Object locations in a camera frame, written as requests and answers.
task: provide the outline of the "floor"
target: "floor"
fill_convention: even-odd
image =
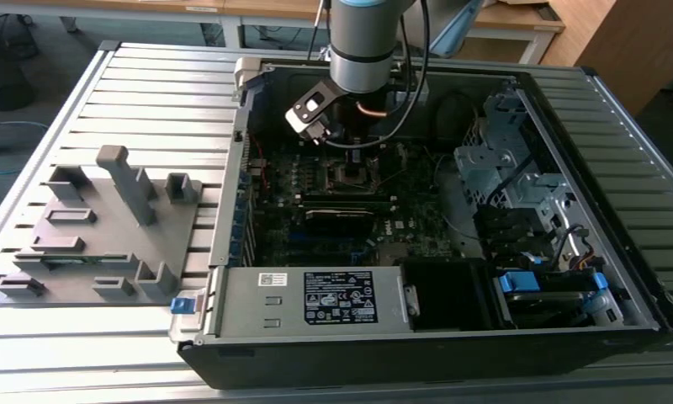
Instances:
[[[80,32],[68,34],[56,17],[33,16],[33,19],[36,25],[32,34],[41,54],[24,61],[21,66],[38,96],[28,108],[0,113],[0,121],[30,120],[49,125],[103,40],[205,45],[207,38],[211,44],[223,43],[217,25],[79,19]],[[257,28],[245,27],[245,44],[267,49],[308,48],[311,29],[267,27],[264,34],[272,39],[260,40]],[[325,43],[327,35],[320,32],[316,46]],[[639,116],[639,122],[673,164],[673,102],[665,95],[656,96]],[[24,166],[38,144],[41,132],[40,128],[32,126],[0,127],[0,171],[18,170]],[[0,175],[0,202],[14,178],[16,175]]]

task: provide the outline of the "blue plastic tab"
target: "blue plastic tab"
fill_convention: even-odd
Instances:
[[[499,282],[501,283],[501,290],[504,290],[504,293],[508,293],[513,290],[512,283],[508,281],[508,275],[500,276]]]
[[[599,290],[608,289],[608,279],[601,272],[593,274],[593,282],[596,282]]]
[[[169,305],[169,311],[172,314],[195,314],[196,305],[196,299],[175,297],[172,299],[172,305]]]
[[[537,292],[541,290],[536,275],[531,271],[511,271],[500,276],[499,282],[504,293],[509,292]]]

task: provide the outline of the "white label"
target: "white label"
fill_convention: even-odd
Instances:
[[[259,274],[259,286],[287,286],[287,274]]]
[[[185,7],[188,11],[203,11],[204,13],[216,13],[216,8],[213,7]]]

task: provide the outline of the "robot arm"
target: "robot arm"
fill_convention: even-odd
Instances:
[[[295,131],[316,144],[324,142],[345,149],[365,148],[387,141],[400,129],[415,107],[424,85],[429,53],[421,61],[420,82],[415,97],[400,123],[379,141],[363,142],[365,127],[373,118],[360,119],[364,107],[384,104],[384,87],[393,66],[396,32],[401,22],[412,26],[404,40],[415,39],[419,45],[437,55],[452,54],[464,41],[484,0],[333,0],[329,79],[323,80],[297,100],[287,112],[287,121]],[[429,21],[429,9],[436,8],[436,22]],[[432,29],[439,35],[431,41]],[[356,145],[335,143],[329,138],[329,107],[339,110],[339,124],[347,141]]]

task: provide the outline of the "aluminum extrusion table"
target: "aluminum extrusion table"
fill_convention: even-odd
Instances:
[[[0,207],[0,270],[29,241],[52,194],[38,182],[53,164],[95,166],[105,143],[128,146],[151,178],[179,169],[205,184],[183,288],[208,274],[231,135],[235,62],[299,52],[121,44],[97,52]],[[673,169],[597,77],[576,68],[437,61],[436,65],[529,72],[564,122],[633,239],[673,295]],[[88,175],[107,175],[87,167]],[[167,337],[165,307],[0,308],[0,400],[155,402],[253,399],[384,399],[479,394],[529,402],[584,402],[625,394],[673,399],[673,344],[613,357],[568,375],[317,390],[215,391]]]

